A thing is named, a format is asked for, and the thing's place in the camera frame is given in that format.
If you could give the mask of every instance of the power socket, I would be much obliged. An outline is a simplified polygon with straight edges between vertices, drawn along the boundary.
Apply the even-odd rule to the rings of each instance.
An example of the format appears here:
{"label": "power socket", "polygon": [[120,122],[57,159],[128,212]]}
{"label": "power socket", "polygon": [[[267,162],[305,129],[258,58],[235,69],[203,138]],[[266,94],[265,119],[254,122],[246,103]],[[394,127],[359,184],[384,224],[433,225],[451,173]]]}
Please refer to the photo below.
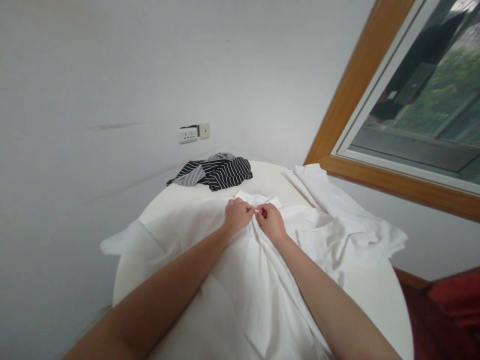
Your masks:
{"label": "power socket", "polygon": [[186,127],[178,129],[178,143],[185,144],[197,141],[199,136],[196,127]]}

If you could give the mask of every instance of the person's left hand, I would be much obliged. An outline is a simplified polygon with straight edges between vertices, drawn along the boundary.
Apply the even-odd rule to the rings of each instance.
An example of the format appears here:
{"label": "person's left hand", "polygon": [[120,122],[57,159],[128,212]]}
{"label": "person's left hand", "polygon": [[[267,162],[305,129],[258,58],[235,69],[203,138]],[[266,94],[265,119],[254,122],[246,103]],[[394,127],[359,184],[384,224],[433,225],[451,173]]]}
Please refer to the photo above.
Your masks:
{"label": "person's left hand", "polygon": [[232,236],[246,227],[255,214],[255,208],[248,202],[237,197],[235,200],[229,200],[225,208],[226,219],[223,223]]}

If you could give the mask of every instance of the floor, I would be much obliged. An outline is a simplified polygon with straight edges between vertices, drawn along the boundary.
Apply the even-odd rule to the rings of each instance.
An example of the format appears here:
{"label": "floor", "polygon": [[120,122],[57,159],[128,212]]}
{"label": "floor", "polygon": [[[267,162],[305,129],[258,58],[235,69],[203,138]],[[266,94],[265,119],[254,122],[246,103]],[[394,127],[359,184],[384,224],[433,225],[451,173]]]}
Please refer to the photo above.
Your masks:
{"label": "floor", "polygon": [[413,331],[415,360],[480,359],[480,342],[455,325],[421,291],[401,284]]}

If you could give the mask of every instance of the wall plate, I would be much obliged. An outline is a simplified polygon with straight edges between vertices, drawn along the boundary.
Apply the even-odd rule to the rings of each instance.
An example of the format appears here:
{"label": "wall plate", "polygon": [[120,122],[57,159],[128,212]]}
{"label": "wall plate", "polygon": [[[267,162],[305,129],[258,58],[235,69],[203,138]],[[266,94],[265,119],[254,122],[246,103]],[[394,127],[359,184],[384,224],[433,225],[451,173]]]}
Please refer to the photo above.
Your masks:
{"label": "wall plate", "polygon": [[199,138],[196,127],[180,128],[177,136],[179,144],[191,143]]}
{"label": "wall plate", "polygon": [[200,130],[200,139],[207,139],[210,137],[210,123],[205,122],[202,124],[199,124],[199,130]]}

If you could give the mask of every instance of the window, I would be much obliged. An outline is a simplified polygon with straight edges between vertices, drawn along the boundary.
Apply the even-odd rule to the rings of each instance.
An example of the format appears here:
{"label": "window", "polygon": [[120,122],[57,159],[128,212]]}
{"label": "window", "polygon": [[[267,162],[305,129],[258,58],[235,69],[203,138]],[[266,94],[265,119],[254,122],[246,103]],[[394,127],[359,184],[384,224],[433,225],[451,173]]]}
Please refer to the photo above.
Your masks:
{"label": "window", "polygon": [[378,0],[313,162],[480,221],[480,0]]}

